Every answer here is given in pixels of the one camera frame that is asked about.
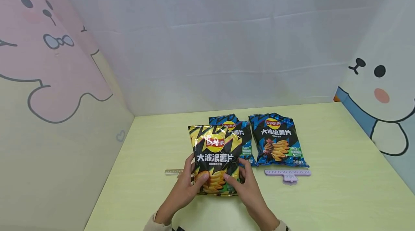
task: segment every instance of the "person's right hand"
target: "person's right hand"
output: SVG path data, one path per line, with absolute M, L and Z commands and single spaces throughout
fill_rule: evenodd
M 245 169 L 241 166 L 239 167 L 239 172 L 245 178 L 245 183 L 239 183 L 234 177 L 228 174 L 224 175 L 224 179 L 238 192 L 238 196 L 246 206 L 248 214 L 257 223 L 260 230 L 275 230 L 280 225 L 280 222 L 272 211 L 268 209 L 268 206 L 260 193 L 254 172 L 252 172 L 251 163 L 242 158 L 239 158 L 239 162 L 245 166 Z

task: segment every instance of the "blue chip bag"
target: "blue chip bag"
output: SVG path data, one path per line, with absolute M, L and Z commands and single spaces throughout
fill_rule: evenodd
M 294 121 L 276 113 L 249 116 L 258 149 L 257 165 L 309 167 L 298 141 Z
M 252 166 L 256 166 L 252 155 L 251 130 L 248 121 L 239 121 L 235 114 L 227 116 L 209 117 L 209 125 L 220 125 L 226 127 L 230 132 L 242 139 L 242 154 L 240 158 L 248 160 Z

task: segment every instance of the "wrist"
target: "wrist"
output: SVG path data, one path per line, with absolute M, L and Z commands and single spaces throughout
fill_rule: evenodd
M 264 207 L 250 210 L 249 215 L 251 215 L 261 231 L 273 231 L 280 225 L 280 221 L 266 204 Z
M 177 210 L 165 201 L 156 213 L 155 222 L 168 226 L 171 224 L 171 220 L 176 212 Z

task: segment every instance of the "yellow and black chip bag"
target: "yellow and black chip bag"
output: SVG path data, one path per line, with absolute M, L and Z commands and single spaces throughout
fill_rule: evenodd
M 190 141 L 195 154 L 195 182 L 206 172 L 210 178 L 200 188 L 199 195 L 233 196 L 236 190 L 225 182 L 224 174 L 238 181 L 238 158 L 242 139 L 223 126 L 189 126 Z

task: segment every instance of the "light green table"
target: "light green table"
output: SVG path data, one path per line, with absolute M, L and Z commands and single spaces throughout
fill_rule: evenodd
M 142 230 L 176 181 L 164 170 L 183 168 L 192 152 L 188 125 L 207 124 L 209 116 L 235 113 L 247 120 L 271 112 L 294 119 L 312 171 L 289 186 L 264 175 L 275 166 L 254 169 L 268 206 L 292 230 L 415 229 L 415 196 L 343 105 L 323 103 L 136 117 L 85 230 Z M 198 196 L 176 214 L 177 225 L 186 231 L 257 229 L 236 197 Z

